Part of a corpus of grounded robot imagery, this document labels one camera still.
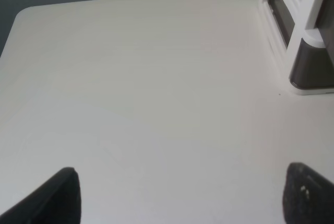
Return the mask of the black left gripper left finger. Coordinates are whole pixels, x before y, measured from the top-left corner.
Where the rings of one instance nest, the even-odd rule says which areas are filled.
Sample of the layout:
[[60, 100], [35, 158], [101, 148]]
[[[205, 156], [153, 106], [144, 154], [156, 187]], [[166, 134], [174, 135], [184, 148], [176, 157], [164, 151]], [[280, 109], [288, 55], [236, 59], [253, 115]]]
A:
[[1, 223], [80, 223], [79, 175], [65, 167], [34, 192], [1, 214]]

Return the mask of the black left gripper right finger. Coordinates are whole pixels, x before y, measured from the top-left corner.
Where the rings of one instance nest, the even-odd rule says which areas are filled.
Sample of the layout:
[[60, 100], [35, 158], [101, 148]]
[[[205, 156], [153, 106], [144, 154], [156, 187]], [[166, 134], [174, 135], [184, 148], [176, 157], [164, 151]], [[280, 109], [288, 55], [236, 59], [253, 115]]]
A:
[[293, 162], [287, 168], [282, 207], [286, 223], [333, 223], [333, 183]]

